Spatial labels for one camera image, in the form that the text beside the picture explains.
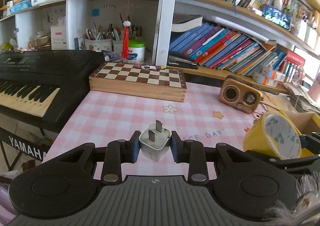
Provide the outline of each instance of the red tassel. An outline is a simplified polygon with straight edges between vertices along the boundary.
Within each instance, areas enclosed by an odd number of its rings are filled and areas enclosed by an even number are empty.
[[[128,59],[129,57],[129,26],[131,23],[129,21],[125,21],[123,23],[124,25],[124,39],[123,39],[123,46],[122,46],[122,58],[123,59]]]

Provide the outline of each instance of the white jar with green lid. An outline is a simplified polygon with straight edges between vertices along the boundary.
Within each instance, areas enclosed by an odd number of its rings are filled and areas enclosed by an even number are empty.
[[[128,62],[143,64],[146,44],[142,40],[129,40]]]

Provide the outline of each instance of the metal prong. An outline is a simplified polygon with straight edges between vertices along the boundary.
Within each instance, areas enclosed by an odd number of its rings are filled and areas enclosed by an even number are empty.
[[[152,142],[156,141],[156,133],[149,129],[149,140]]]
[[[160,120],[156,120],[156,131],[162,133],[162,122]]]

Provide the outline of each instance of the fabric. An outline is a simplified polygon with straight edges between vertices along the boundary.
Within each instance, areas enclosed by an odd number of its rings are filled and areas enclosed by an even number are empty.
[[[220,88],[187,83],[183,103],[91,91],[82,101],[50,148],[45,161],[81,144],[106,146],[117,139],[129,140],[134,131],[142,133],[156,119],[175,130],[182,140],[201,141],[215,147],[225,142],[243,149],[245,131],[252,127],[254,115],[246,114],[219,101]],[[257,113],[262,113],[259,106]],[[102,163],[95,178],[99,179]],[[212,164],[210,179],[215,178]],[[188,175],[188,164],[176,164],[169,150],[160,162],[152,162],[141,153],[135,164],[122,164],[122,175]]]

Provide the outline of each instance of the keyboard stand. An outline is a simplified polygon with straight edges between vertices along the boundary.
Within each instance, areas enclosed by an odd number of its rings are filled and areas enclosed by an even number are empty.
[[[3,142],[19,150],[18,155],[16,156],[11,165],[5,153]],[[37,145],[22,137],[16,136],[15,134],[3,129],[2,127],[0,127],[0,148],[9,171],[13,170],[22,153],[25,153],[26,155],[33,157],[36,160],[43,161],[43,158],[46,156],[47,152],[50,149],[49,146]]]

